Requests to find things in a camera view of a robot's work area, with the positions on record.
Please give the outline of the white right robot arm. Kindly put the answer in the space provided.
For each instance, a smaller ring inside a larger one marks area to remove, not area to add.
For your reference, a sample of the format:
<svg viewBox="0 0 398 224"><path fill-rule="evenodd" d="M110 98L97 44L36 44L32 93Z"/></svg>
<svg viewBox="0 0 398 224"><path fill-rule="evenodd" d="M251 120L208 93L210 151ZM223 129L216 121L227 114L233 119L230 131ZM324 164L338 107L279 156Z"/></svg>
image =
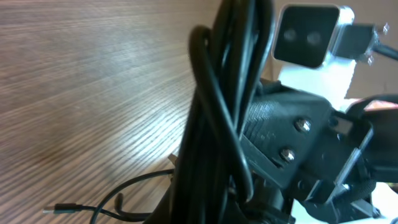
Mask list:
<svg viewBox="0 0 398 224"><path fill-rule="evenodd" d="M376 218L371 192L397 182L397 110L368 111L371 99L346 112L313 93L262 81L248 109L241 144L254 172L251 210L272 223L293 223L293 201L327 223Z"/></svg>

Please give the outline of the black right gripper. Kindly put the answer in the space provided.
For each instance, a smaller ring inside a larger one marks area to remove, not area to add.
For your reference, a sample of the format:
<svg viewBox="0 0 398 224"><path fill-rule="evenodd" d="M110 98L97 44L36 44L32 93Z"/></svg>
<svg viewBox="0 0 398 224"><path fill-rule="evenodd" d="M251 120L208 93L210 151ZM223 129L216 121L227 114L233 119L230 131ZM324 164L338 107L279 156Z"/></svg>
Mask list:
<svg viewBox="0 0 398 224"><path fill-rule="evenodd" d="M329 101L279 82L263 84L249 107L241 144L249 167L298 200L314 218L343 223L370 218L373 183L359 164L373 127L336 118Z"/></svg>

